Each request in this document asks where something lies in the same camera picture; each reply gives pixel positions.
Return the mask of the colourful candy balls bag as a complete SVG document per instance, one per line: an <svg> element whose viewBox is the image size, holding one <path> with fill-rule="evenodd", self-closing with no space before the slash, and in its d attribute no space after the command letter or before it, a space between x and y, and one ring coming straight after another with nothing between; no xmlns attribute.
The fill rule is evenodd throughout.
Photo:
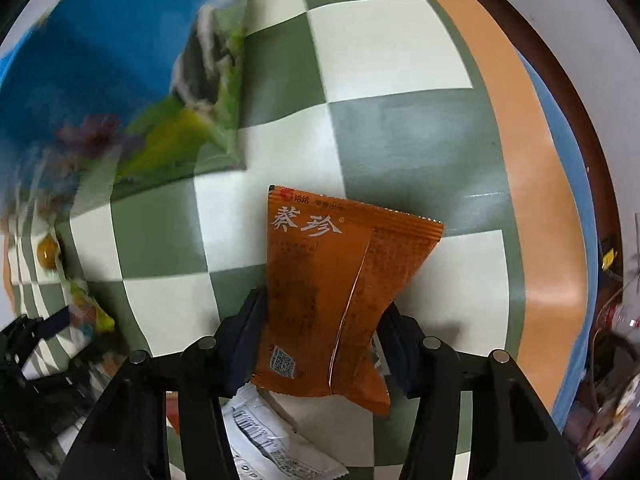
<svg viewBox="0 0 640 480"><path fill-rule="evenodd" d="M82 286L77 282L69 282L67 290L70 336L76 346L84 346L97 336L114 332L114 318L111 318Z"/></svg>

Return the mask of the orange jelly cup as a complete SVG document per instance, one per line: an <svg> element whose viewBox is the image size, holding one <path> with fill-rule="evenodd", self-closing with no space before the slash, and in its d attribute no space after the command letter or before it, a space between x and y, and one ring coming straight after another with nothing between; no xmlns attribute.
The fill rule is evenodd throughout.
<svg viewBox="0 0 640 480"><path fill-rule="evenodd" d="M41 269L58 272L62 266L62 249L54 231L47 233L36 246L36 258Z"/></svg>

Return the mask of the orange pastry snack pack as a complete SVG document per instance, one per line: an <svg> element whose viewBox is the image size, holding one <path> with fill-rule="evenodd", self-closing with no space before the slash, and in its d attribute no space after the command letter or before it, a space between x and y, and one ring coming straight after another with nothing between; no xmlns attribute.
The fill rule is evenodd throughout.
<svg viewBox="0 0 640 480"><path fill-rule="evenodd" d="M268 312L253 384L302 398L344 396L387 415L371 340L443 232L430 218L270 186Z"/></svg>

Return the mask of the white grey snack pack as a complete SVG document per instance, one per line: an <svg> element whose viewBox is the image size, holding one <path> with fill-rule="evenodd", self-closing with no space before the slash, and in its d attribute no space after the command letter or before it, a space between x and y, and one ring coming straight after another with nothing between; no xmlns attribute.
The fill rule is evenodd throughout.
<svg viewBox="0 0 640 480"><path fill-rule="evenodd" d="M241 479L333 480L348 474L273 411L252 384L239 388L222 416Z"/></svg>

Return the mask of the green white checkered mat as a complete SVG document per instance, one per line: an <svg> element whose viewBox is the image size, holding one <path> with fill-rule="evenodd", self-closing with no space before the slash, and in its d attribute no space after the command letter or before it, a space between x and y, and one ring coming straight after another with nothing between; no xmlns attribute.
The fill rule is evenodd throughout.
<svg viewBox="0 0 640 480"><path fill-rule="evenodd" d="M551 412L585 305L564 172L518 52L477 0L248 0L239 167L46 219L1 211L1 296L49 314L76 281L127 341L178 350L262 284L270 185L438 220L402 313L505 348ZM54 231L58 272L37 243Z"/></svg>

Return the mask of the cardboard milk box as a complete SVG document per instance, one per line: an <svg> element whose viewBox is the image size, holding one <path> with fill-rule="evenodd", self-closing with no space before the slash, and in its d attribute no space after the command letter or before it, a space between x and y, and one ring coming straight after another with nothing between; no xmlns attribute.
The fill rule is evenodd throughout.
<svg viewBox="0 0 640 480"><path fill-rule="evenodd" d="M1 210L46 219L239 167L248 0L61 0L1 71Z"/></svg>

